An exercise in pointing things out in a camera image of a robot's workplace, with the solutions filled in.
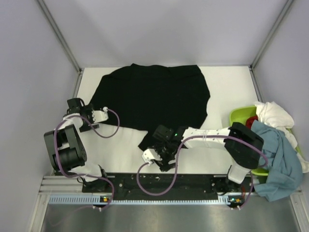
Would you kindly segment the black t shirt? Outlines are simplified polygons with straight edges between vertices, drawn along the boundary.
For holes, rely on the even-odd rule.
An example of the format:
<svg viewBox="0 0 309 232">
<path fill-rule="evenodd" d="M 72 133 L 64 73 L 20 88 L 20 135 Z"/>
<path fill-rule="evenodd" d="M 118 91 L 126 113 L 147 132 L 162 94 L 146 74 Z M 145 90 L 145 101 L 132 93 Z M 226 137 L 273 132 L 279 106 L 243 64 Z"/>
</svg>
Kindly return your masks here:
<svg viewBox="0 0 309 232">
<path fill-rule="evenodd" d="M 197 65 L 165 67 L 132 64 L 102 77 L 90 103 L 95 110 L 108 107 L 118 115 L 108 125 L 120 125 L 147 134 L 141 150 L 153 146 L 159 125 L 200 128 L 207 117 L 210 91 Z"/>
</svg>

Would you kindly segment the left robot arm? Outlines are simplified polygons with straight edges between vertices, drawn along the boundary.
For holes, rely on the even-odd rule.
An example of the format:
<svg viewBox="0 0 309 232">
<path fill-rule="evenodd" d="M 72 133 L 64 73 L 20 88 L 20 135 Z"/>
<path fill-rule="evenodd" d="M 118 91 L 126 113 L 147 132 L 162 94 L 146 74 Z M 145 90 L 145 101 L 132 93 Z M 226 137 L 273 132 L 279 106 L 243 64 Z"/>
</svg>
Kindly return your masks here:
<svg viewBox="0 0 309 232">
<path fill-rule="evenodd" d="M 108 110 L 95 110 L 93 104 L 86 105 L 81 98 L 69 99 L 67 104 L 64 123 L 58 130 L 46 132 L 43 136 L 51 165 L 59 173 L 60 161 L 64 173 L 70 177 L 78 173 L 93 175 L 94 188 L 101 192 L 106 191 L 110 184 L 106 172 L 100 165 L 94 165 L 87 160 L 81 133 L 92 128 L 98 129 L 98 124 L 108 119 Z"/>
</svg>

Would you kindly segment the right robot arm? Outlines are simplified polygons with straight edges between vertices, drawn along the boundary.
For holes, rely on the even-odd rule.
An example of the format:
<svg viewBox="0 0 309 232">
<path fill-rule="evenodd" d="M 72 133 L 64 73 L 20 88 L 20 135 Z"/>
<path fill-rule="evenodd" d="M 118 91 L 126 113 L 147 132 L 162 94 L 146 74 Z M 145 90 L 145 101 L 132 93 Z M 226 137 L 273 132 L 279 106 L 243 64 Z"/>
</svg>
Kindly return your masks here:
<svg viewBox="0 0 309 232">
<path fill-rule="evenodd" d="M 155 129 L 153 137 L 159 141 L 153 147 L 158 158 L 151 161 L 156 163 L 162 172 L 178 170 L 182 149 L 205 147 L 226 151 L 232 158 L 225 179 L 225 185 L 230 191 L 237 191 L 242 187 L 245 176 L 261 165 L 259 160 L 263 156 L 264 140 L 239 122 L 217 130 L 192 127 L 173 130 L 160 125 Z"/>
</svg>

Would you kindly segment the green plastic bin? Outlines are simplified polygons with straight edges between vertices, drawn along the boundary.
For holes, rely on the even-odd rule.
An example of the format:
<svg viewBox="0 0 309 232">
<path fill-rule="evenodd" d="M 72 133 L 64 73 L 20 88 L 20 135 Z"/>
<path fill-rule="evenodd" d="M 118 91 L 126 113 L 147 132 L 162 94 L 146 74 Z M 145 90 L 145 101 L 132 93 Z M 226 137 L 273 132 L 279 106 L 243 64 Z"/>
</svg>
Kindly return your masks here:
<svg viewBox="0 0 309 232">
<path fill-rule="evenodd" d="M 256 106 L 251 105 L 251 106 L 245 106 L 241 107 L 238 109 L 234 109 L 233 111 L 230 112 L 229 115 L 229 122 L 230 125 L 232 125 L 234 122 L 240 122 L 244 125 L 246 125 L 246 122 L 249 118 L 255 117 L 256 116 Z M 292 147 L 295 149 L 297 152 L 297 156 L 299 158 L 299 161 L 301 162 L 302 166 L 302 173 L 307 173 L 308 172 L 308 167 L 304 163 L 303 157 L 301 156 L 301 151 L 298 147 L 298 144 L 296 142 L 296 139 L 293 138 L 293 134 L 291 129 L 286 129 L 284 130 L 284 133 L 286 134 L 287 139 L 290 141 Z M 253 175 L 256 176 L 268 176 L 268 170 L 266 169 L 255 169 L 252 171 Z"/>
</svg>

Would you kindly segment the red t shirt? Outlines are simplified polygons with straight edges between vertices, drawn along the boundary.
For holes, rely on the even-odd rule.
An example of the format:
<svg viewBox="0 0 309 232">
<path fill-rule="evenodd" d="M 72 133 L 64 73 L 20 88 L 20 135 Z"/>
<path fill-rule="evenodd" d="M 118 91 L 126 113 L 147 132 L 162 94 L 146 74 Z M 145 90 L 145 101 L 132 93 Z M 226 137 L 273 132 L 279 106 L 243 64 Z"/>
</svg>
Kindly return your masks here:
<svg viewBox="0 0 309 232">
<path fill-rule="evenodd" d="M 258 116 L 257 116 L 257 115 L 248 118 L 247 121 L 246 121 L 246 123 L 245 123 L 245 126 L 246 126 L 247 128 L 249 128 L 249 129 L 251 129 L 252 124 L 253 124 L 255 121 L 258 121 Z"/>
</svg>

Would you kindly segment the blue t shirt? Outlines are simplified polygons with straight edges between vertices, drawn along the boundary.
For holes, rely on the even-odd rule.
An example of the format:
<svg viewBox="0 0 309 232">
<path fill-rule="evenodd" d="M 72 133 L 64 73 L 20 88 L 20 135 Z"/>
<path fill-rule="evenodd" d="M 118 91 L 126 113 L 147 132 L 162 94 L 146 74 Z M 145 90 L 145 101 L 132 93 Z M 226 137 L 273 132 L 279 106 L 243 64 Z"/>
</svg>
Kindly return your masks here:
<svg viewBox="0 0 309 232">
<path fill-rule="evenodd" d="M 284 132 L 255 121 L 251 130 L 264 140 L 262 152 L 268 159 L 266 182 L 254 186 L 255 191 L 269 202 L 290 196 L 302 183 L 303 173 L 296 150 Z"/>
</svg>

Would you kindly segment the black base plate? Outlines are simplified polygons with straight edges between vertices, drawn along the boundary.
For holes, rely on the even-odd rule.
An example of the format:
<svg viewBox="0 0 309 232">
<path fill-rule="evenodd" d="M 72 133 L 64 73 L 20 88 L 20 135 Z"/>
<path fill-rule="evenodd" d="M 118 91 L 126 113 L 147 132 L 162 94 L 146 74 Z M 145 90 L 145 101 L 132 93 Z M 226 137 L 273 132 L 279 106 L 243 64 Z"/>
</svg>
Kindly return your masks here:
<svg viewBox="0 0 309 232">
<path fill-rule="evenodd" d="M 151 196 L 144 193 L 136 181 L 137 175 L 107 173 L 115 188 L 115 200 L 214 200 L 218 193 L 241 192 L 239 184 L 230 182 L 226 176 L 209 174 L 177 174 L 173 187 L 164 195 Z M 160 193 L 172 183 L 173 174 L 140 174 L 139 181 L 148 192 Z M 112 187 L 103 180 L 83 182 L 83 193 L 111 193 Z"/>
</svg>

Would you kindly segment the left aluminium frame post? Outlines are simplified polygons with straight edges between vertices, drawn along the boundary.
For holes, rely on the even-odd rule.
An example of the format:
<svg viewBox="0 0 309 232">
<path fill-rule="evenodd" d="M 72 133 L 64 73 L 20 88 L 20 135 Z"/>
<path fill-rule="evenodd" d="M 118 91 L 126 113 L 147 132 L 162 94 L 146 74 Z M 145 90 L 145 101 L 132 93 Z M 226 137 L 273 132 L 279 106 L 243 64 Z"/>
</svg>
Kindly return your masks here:
<svg viewBox="0 0 309 232">
<path fill-rule="evenodd" d="M 65 38 L 64 38 L 60 28 L 58 27 L 56 21 L 54 20 L 54 17 L 52 16 L 50 10 L 48 9 L 47 4 L 45 3 L 44 0 L 35 0 L 35 2 L 39 6 L 39 8 L 42 11 L 44 17 L 46 18 L 48 24 L 50 25 L 50 27 L 51 27 L 51 29 L 52 29 L 56 39 L 60 43 L 60 45 L 61 45 L 65 55 L 69 59 L 69 62 L 74 67 L 76 72 L 80 73 L 82 69 L 80 68 L 76 58 L 74 57 L 71 49 L 69 48 L 69 45 L 66 42 L 66 40 L 65 40 Z"/>
</svg>

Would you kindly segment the aluminium frame post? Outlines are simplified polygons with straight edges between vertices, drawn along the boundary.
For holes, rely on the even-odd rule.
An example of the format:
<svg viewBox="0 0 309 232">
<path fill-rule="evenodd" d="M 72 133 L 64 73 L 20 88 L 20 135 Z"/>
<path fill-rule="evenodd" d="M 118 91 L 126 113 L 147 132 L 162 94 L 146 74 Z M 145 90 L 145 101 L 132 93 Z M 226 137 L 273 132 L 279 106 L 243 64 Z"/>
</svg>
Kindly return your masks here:
<svg viewBox="0 0 309 232">
<path fill-rule="evenodd" d="M 260 59 L 266 52 L 267 48 L 270 46 L 272 40 L 274 39 L 278 29 L 280 28 L 281 24 L 289 14 L 291 8 L 293 7 L 295 3 L 295 0 L 287 0 L 286 3 L 284 4 L 282 10 L 280 11 L 277 19 L 275 20 L 274 24 L 272 25 L 269 33 L 267 34 L 266 38 L 264 39 L 262 45 L 260 46 L 255 58 L 253 59 L 251 65 L 250 65 L 250 70 L 253 71 L 258 63 L 260 62 Z"/>
<path fill-rule="evenodd" d="M 52 29 L 56 39 L 60 43 L 60 45 L 61 45 L 65 55 L 69 59 L 69 62 L 74 67 L 76 72 L 80 73 L 82 69 L 80 68 L 76 58 L 74 57 L 71 49 L 69 48 L 69 45 L 66 42 L 66 40 L 65 40 L 65 38 L 64 38 L 60 28 L 58 27 L 56 21 L 54 20 L 54 17 L 52 16 L 50 10 L 48 9 L 47 4 L 45 3 L 44 0 L 35 0 L 35 2 L 39 6 L 39 8 L 42 11 L 44 17 L 46 18 L 48 24 L 50 25 L 50 27 L 51 27 L 51 29 Z"/>
</svg>

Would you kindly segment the right aluminium frame post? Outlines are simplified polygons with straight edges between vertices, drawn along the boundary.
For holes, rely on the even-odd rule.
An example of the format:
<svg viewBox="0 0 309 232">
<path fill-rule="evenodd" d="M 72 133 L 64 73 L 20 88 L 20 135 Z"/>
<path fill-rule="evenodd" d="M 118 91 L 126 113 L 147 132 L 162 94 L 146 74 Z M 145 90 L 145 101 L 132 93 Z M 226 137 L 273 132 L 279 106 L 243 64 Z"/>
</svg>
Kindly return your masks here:
<svg viewBox="0 0 309 232">
<path fill-rule="evenodd" d="M 260 46 L 255 58 L 253 59 L 251 65 L 250 65 L 250 70 L 253 71 L 258 63 L 260 62 L 260 59 L 266 52 L 267 48 L 270 46 L 272 40 L 274 39 L 278 29 L 280 28 L 281 24 L 289 14 L 291 8 L 293 7 L 295 3 L 295 0 L 287 0 L 286 3 L 284 4 L 282 10 L 280 11 L 277 19 L 275 20 L 274 24 L 272 25 L 269 33 L 267 34 L 266 38 L 264 39 L 262 45 Z"/>
</svg>

